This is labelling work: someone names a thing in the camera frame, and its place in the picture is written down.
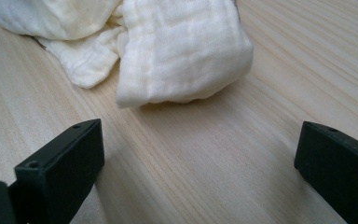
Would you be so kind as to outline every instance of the screw hole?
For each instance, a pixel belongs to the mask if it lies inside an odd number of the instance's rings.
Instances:
[[[29,168],[37,168],[37,167],[39,166],[39,162],[37,162],[37,161],[30,161],[30,162],[27,164],[27,166],[28,166]]]
[[[330,131],[330,132],[332,132],[332,133],[338,132],[338,130],[337,130],[337,129],[334,129],[334,128],[328,128],[327,130]]]

